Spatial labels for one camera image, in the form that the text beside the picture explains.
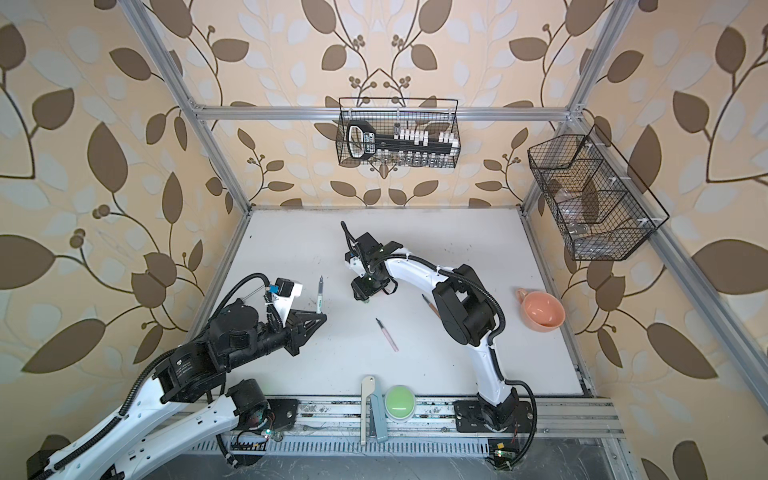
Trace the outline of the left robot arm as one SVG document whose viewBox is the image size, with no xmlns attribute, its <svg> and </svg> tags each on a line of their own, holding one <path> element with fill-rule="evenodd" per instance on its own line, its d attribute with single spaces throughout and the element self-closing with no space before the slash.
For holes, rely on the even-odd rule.
<svg viewBox="0 0 768 480">
<path fill-rule="evenodd" d="M 30 479 L 139 479 L 210 436 L 269 430 L 276 418 L 254 379 L 229 385 L 234 369 L 278 350 L 297 356 L 326 322 L 320 308 L 296 310 L 300 285 L 262 273 L 266 321 L 227 292 L 189 342 L 152 360 L 108 418 L 73 443 L 46 441 L 27 461 Z"/>
</svg>

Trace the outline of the brown pen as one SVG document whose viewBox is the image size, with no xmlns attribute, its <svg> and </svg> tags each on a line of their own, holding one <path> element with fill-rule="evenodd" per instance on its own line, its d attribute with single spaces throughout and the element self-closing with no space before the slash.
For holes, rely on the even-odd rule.
<svg viewBox="0 0 768 480">
<path fill-rule="evenodd" d="M 440 318 L 439 311 L 435 305 L 432 304 L 432 302 L 428 299 L 428 297 L 425 294 L 421 294 L 421 297 L 423 301 L 427 304 L 427 306 L 430 308 L 430 310 L 438 317 Z"/>
</svg>

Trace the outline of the pink pen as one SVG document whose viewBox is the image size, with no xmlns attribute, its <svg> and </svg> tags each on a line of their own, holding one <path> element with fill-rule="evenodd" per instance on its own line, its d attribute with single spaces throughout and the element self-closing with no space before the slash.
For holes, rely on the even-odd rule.
<svg viewBox="0 0 768 480">
<path fill-rule="evenodd" d="M 380 319 L 378 319 L 378 318 L 376 318 L 375 320 L 376 320 L 376 323 L 379 326 L 382 334 L 386 338 L 388 344 L 391 346 L 392 350 L 394 352 L 399 352 L 399 348 L 398 348 L 396 342 L 394 341 L 393 337 L 391 336 L 391 334 L 389 333 L 389 331 L 387 330 L 387 328 L 385 327 L 383 322 Z"/>
</svg>

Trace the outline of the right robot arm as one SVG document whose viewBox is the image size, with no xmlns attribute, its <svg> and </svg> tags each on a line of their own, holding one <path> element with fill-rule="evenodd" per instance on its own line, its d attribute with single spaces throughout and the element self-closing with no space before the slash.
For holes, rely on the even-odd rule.
<svg viewBox="0 0 768 480">
<path fill-rule="evenodd" d="M 444 330 L 469 349 L 483 425 L 503 432 L 526 421 L 534 432 L 535 396 L 527 383 L 502 373 L 494 340 L 503 333 L 506 317 L 475 270 L 466 264 L 441 267 L 398 242 L 383 244 L 369 233 L 354 237 L 344 221 L 340 225 L 348 248 L 345 262 L 356 274 L 351 282 L 354 298 L 365 302 L 379 293 L 392 295 L 401 283 L 430 295 Z"/>
</svg>

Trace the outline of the green pen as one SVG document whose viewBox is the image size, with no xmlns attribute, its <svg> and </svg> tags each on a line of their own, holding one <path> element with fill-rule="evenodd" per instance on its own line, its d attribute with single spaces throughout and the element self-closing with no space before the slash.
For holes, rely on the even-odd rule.
<svg viewBox="0 0 768 480">
<path fill-rule="evenodd" d="M 321 314 L 323 311 L 323 292 L 324 292 L 324 278 L 321 275 L 318 281 L 317 298 L 316 298 L 316 313 Z"/>
</svg>

